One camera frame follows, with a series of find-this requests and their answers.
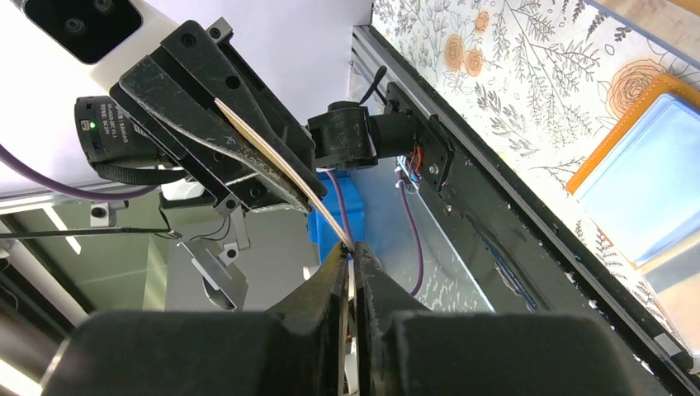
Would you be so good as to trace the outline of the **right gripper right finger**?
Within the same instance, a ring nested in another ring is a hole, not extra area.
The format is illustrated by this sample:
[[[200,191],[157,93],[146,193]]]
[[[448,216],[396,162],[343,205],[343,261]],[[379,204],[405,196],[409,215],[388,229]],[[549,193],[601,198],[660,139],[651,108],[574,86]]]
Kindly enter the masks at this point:
[[[662,395],[612,330],[580,315],[439,313],[354,248],[364,395]]]

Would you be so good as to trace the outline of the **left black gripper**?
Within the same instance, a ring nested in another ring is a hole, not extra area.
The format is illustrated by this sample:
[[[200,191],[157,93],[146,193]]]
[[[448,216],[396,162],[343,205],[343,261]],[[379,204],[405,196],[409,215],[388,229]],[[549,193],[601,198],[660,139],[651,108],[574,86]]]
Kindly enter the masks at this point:
[[[209,27],[186,21],[122,74],[98,110],[113,115],[114,138],[87,134],[88,104],[78,101],[81,145],[101,177],[146,186],[189,178],[222,215],[236,209],[310,212],[304,192],[220,118],[215,101],[221,100],[318,197],[326,195],[310,133],[232,46],[233,35],[222,18]]]

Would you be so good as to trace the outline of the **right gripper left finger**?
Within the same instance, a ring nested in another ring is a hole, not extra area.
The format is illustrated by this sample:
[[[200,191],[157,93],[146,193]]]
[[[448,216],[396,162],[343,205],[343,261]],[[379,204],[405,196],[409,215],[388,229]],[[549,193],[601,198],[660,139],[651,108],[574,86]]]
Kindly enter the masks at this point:
[[[349,251],[262,312],[111,311],[61,345],[46,395],[340,395]]]

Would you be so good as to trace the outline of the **orange card holder wallet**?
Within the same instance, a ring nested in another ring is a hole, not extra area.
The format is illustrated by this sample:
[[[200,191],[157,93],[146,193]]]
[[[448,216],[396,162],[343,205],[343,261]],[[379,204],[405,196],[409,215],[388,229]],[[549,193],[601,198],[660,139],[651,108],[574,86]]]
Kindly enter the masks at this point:
[[[699,93],[653,79],[567,183],[699,355]]]

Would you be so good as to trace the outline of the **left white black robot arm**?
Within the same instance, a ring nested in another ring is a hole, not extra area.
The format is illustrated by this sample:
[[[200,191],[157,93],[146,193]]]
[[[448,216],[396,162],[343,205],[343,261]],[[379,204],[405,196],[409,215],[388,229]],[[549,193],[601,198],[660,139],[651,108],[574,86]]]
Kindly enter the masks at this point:
[[[231,44],[224,19],[180,25],[103,97],[80,97],[74,118],[81,148],[97,174],[132,186],[192,182],[195,190],[162,197],[167,209],[310,211],[303,191],[248,142],[217,106],[246,121],[304,179],[327,192],[317,171],[375,166],[422,146],[446,153],[442,124],[423,116],[391,83],[372,115],[364,101],[336,101],[301,124]]]

